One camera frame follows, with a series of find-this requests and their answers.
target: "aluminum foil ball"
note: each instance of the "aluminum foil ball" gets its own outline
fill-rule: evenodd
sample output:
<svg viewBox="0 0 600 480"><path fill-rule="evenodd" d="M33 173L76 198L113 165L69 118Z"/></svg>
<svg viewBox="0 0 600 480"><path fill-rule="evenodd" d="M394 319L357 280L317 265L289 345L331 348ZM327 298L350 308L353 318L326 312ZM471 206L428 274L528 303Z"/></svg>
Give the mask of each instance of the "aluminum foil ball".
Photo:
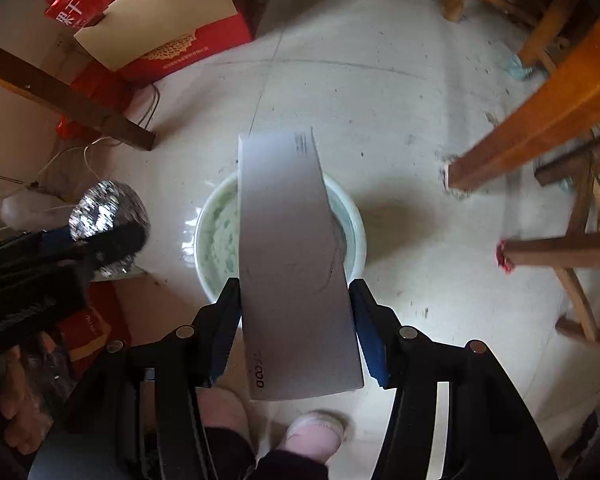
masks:
<svg viewBox="0 0 600 480"><path fill-rule="evenodd" d="M148 237L149 220L140 197L127 184L103 180L89 189L71 212L69 231L71 238L79 240L131 221L144 226ZM135 259L131 254L100 272L108 278L129 272Z"/></svg>

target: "red box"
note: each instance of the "red box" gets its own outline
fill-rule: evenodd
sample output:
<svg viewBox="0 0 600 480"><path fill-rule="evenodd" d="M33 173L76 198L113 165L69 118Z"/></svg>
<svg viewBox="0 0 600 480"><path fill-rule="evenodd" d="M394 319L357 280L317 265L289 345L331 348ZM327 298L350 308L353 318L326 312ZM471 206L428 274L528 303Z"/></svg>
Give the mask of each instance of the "red box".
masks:
<svg viewBox="0 0 600 480"><path fill-rule="evenodd" d="M145 86L200 59L253 40L245 19L235 16L197 28L177 40L144 54L118 70L130 83Z"/></svg>
<svg viewBox="0 0 600 480"><path fill-rule="evenodd" d="M116 0L76 40L125 80L144 86L253 39L245 0Z"/></svg>

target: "white box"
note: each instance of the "white box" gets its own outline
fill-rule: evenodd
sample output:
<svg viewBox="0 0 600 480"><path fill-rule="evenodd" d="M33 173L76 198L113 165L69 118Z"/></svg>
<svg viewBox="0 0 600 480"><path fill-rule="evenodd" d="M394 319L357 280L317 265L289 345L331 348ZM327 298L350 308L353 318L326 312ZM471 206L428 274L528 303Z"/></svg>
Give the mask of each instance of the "white box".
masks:
<svg viewBox="0 0 600 480"><path fill-rule="evenodd" d="M240 136L240 298L251 397L363 386L360 353L312 134Z"/></svg>

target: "wooden table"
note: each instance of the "wooden table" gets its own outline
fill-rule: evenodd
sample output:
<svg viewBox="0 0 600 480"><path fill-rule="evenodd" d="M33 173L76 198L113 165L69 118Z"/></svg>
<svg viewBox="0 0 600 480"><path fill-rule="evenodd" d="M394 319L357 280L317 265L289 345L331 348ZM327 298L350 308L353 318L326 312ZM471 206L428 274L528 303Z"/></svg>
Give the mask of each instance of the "wooden table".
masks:
<svg viewBox="0 0 600 480"><path fill-rule="evenodd" d="M150 150L154 145L155 134L1 48L0 86L93 128L103 136L141 150Z"/></svg>

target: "tiled floor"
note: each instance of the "tiled floor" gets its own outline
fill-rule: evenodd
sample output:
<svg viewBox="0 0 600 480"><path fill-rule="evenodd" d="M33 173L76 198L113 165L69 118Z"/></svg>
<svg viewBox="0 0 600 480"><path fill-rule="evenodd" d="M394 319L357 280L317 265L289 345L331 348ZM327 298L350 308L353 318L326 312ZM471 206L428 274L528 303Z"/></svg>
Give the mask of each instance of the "tiled floor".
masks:
<svg viewBox="0 0 600 480"><path fill-rule="evenodd" d="M362 213L365 279L376 300L434 340L484 340L550 443L579 425L600 390L600 353L555 334L568 302L551 270L506 276L494 262L503 237L563 233L572 198L541 189L531 167L464 200L443 187L446 158L542 83L539 75L515 81L502 68L523 30L477 1L465 14L446 22L437 0L270 0L252 44L160 81L157 147L115 148L103 173L131 184L152 222L138 257L151 276L117 285L135 342L189 322L205 304L182 247L206 197L237 169L238 133L312 129L324 171ZM586 282L597 284L594 309L597 279ZM223 381L245 392L241 349L238 336ZM365 382L337 396L255 405L261 449L298 413L335 409L352 428L332 478L368 479L393 396Z"/></svg>

